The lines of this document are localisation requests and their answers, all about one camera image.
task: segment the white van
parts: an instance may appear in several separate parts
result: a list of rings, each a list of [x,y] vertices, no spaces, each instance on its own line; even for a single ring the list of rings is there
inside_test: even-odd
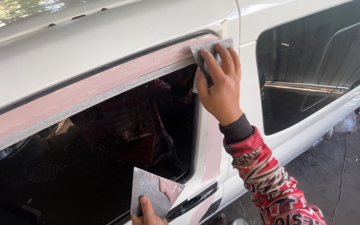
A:
[[[131,224],[134,166],[186,186],[172,225],[244,194],[193,89],[190,46],[223,38],[280,164],[360,108],[360,0],[0,0],[0,224]]]

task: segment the side window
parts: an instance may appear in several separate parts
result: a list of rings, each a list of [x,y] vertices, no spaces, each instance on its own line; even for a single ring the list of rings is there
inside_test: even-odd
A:
[[[271,135],[360,85],[360,0],[264,31],[256,54]]]
[[[133,167],[186,182],[196,69],[139,85],[2,149],[0,220],[105,225],[130,208]]]

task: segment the plastic bag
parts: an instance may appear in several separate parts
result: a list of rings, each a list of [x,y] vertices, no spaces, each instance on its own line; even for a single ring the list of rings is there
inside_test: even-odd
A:
[[[351,132],[356,127],[356,114],[352,112],[333,127],[333,132]]]

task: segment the concrete floor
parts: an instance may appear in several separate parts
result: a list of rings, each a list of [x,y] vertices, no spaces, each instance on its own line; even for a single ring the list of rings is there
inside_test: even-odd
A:
[[[358,131],[348,134],[348,152],[344,171],[344,187],[340,206],[336,212],[336,225],[360,224],[360,124]],[[342,166],[345,157],[345,133],[336,133],[316,149],[306,151],[285,166],[286,171],[298,181],[309,203],[316,204],[327,224],[332,224],[334,209],[340,197]],[[250,225],[261,225],[259,209],[246,193],[210,218],[204,225],[214,225],[220,213],[226,214],[228,224],[236,218]]]

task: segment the putty knife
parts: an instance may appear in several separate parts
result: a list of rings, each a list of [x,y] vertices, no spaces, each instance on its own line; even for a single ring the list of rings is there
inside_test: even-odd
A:
[[[140,198],[146,195],[152,203],[154,213],[164,219],[184,187],[182,184],[134,167],[130,213],[142,216]]]
[[[213,85],[213,80],[209,74],[209,71],[207,70],[207,65],[206,65],[204,59],[202,58],[200,52],[202,49],[206,49],[208,52],[210,52],[213,55],[213,57],[215,57],[215,59],[219,63],[219,65],[222,66],[222,59],[215,50],[215,45],[217,43],[221,43],[226,49],[228,49],[230,47],[233,47],[233,38],[227,38],[224,40],[213,41],[213,42],[209,42],[209,43],[197,44],[197,45],[190,46],[191,52],[193,53],[194,58],[197,61],[197,64],[198,64],[200,70],[206,76],[206,79],[208,81],[208,85],[207,85],[208,87],[211,87]]]

